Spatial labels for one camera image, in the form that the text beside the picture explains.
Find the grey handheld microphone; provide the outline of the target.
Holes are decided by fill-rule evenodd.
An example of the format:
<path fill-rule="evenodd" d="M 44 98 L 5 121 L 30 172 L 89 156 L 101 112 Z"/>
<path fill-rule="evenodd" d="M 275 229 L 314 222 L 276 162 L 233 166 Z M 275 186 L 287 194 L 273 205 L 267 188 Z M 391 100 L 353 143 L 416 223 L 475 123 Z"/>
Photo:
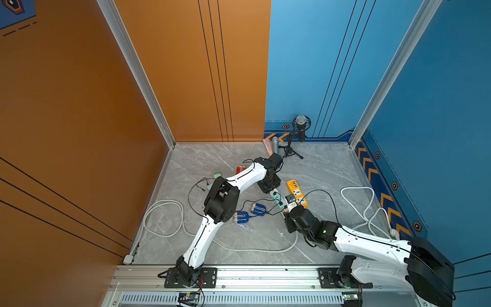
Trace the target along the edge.
<path fill-rule="evenodd" d="M 271 147 L 273 153 L 275 154 L 279 153 L 280 139 L 278 137 L 275 136 L 271 139 Z"/>

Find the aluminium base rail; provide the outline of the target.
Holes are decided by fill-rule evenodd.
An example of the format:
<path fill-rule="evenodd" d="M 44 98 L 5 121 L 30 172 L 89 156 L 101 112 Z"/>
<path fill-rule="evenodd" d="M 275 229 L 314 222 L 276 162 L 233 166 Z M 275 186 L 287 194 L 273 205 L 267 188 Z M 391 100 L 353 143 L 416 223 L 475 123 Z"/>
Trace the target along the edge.
<path fill-rule="evenodd" d="M 341 306 L 388 291 L 329 286 L 314 265 L 204 267 L 205 276 L 183 286 L 170 266 L 119 266 L 102 306 Z"/>

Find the white power strip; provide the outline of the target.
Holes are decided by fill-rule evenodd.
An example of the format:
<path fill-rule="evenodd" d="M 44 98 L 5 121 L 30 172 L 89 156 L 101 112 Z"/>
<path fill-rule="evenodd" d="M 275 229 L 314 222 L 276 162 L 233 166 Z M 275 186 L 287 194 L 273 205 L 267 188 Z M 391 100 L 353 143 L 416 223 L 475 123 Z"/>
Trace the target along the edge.
<path fill-rule="evenodd" d="M 288 204 L 286 202 L 286 199 L 285 197 L 281 196 L 280 192 L 277 189 L 273 189 L 270 192 L 270 195 L 281 212 L 288 212 Z"/>

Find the red electric shaver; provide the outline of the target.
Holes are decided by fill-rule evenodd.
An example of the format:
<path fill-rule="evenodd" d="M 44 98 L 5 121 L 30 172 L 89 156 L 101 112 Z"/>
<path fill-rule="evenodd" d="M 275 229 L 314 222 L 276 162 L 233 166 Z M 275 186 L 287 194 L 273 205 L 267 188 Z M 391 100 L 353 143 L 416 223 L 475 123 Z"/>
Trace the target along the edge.
<path fill-rule="evenodd" d="M 246 167 L 244 165 L 238 166 L 236 169 L 236 174 L 242 173 L 245 169 Z"/>

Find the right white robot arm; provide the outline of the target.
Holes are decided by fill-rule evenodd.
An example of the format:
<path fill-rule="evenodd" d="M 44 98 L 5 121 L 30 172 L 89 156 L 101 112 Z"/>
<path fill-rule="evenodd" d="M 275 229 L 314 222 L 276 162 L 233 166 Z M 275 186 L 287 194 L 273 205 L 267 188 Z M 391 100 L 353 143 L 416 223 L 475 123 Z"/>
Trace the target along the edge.
<path fill-rule="evenodd" d="M 337 275 L 349 285 L 392 285 L 413 291 L 436 306 L 452 306 L 455 267 L 422 237 L 394 240 L 364 234 L 334 221 L 321 221 L 299 205 L 284 214 L 288 232 L 314 247 L 345 257 Z"/>

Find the black microphone on tripod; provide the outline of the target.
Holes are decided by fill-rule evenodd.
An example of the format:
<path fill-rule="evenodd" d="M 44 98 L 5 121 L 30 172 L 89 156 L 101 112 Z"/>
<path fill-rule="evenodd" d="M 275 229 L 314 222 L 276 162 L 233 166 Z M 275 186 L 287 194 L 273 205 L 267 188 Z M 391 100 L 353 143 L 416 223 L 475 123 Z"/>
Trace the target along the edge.
<path fill-rule="evenodd" d="M 297 153 L 292 148 L 292 142 L 295 136 L 298 137 L 299 142 L 304 142 L 306 140 L 306 131 L 309 130 L 310 127 L 311 127 L 311 119 L 308 116 L 298 115 L 292 121 L 292 130 L 288 134 L 287 146 L 282 147 L 282 149 L 285 152 L 283 156 L 284 158 L 297 156 L 300 159 L 304 159 L 302 155 Z"/>

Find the blue electric shaver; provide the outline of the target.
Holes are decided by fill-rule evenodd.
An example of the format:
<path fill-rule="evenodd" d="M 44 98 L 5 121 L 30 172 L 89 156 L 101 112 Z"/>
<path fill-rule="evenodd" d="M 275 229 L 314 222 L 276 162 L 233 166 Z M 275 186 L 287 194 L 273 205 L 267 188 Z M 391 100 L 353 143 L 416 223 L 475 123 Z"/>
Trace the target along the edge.
<path fill-rule="evenodd" d="M 249 214 L 245 211 L 238 211 L 234 214 L 234 221 L 237 224 L 244 224 L 249 221 Z"/>
<path fill-rule="evenodd" d="M 251 206 L 251 213 L 255 216 L 264 216 L 267 212 L 266 206 L 260 203 L 253 203 Z"/>

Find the yellow power strip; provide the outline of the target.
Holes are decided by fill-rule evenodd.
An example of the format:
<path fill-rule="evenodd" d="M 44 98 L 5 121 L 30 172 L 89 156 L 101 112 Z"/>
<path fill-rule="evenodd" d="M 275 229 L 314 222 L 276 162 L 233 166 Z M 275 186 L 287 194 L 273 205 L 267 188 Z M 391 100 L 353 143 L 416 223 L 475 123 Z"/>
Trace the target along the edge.
<path fill-rule="evenodd" d="M 294 195 L 295 201 L 298 205 L 302 205 L 304 208 L 308 207 L 308 202 L 304 198 L 304 194 L 299 187 L 299 184 L 297 183 L 296 180 L 289 180 L 287 183 L 287 187 L 290 191 L 291 194 Z"/>

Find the teal charger on white strip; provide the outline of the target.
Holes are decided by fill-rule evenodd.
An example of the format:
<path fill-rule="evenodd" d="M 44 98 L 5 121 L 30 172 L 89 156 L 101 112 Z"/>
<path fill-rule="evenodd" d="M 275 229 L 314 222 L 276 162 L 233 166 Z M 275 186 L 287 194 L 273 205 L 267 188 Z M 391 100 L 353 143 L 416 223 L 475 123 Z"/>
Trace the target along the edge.
<path fill-rule="evenodd" d="M 272 197 L 276 202 L 276 205 L 282 205 L 281 195 L 279 193 L 272 193 Z"/>

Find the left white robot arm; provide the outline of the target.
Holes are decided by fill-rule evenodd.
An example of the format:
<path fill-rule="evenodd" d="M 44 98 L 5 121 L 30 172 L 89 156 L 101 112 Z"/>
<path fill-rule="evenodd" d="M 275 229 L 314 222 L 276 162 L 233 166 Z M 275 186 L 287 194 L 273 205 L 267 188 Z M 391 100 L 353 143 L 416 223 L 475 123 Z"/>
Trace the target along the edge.
<path fill-rule="evenodd" d="M 244 171 L 214 180 L 204 201 L 203 219 L 190 247 L 176 261 L 178 280 L 187 287 L 199 281 L 199 270 L 206 253 L 221 226 L 230 220 L 236 211 L 240 193 L 253 184 L 258 184 L 264 193 L 277 188 L 281 180 L 276 175 L 283 158 L 274 153 L 268 158 L 259 157 Z"/>

